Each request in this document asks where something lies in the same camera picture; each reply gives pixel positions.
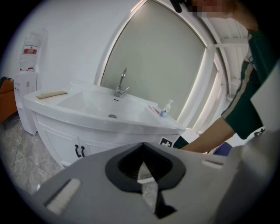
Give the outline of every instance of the tiled floor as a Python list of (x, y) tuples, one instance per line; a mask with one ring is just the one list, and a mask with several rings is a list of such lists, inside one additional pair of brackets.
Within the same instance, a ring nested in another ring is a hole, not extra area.
[(6, 129), (0, 126), (0, 155), (7, 172), (16, 185), (29, 193), (37, 190), (61, 167), (56, 163), (43, 144), (39, 134), (35, 136), (24, 131), (15, 116)]

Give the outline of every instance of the orange chair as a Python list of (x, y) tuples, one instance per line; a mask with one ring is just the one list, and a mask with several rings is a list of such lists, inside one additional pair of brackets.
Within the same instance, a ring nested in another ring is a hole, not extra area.
[(18, 110), (14, 99), (14, 82), (4, 80), (0, 88), (0, 123), (16, 111)]

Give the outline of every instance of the faucet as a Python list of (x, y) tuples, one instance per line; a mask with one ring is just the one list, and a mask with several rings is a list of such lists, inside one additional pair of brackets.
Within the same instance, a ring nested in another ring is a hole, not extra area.
[(127, 93), (127, 90), (129, 89), (129, 87), (128, 87), (126, 90), (122, 90), (122, 81), (123, 81), (123, 78), (126, 76), (126, 71), (127, 71), (127, 68), (124, 69), (122, 76), (121, 76), (121, 80), (119, 81), (119, 84), (117, 85), (117, 88), (115, 89), (114, 96), (116, 96), (116, 97), (123, 97)]

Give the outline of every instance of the water bottle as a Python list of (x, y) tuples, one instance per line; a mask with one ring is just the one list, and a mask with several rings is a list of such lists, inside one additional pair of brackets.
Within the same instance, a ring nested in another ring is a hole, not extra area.
[(33, 71), (38, 58), (38, 49), (43, 36), (39, 32), (31, 32), (25, 39), (19, 60), (20, 71)]

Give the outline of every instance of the white cabinet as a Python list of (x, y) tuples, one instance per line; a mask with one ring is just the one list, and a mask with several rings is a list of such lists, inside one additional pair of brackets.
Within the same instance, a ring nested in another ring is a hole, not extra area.
[(78, 137), (48, 128), (45, 128), (45, 132), (62, 165), (70, 166), (82, 158)]
[(104, 152), (113, 148), (124, 146), (125, 144), (97, 142), (79, 138), (80, 147), (83, 150), (84, 156)]

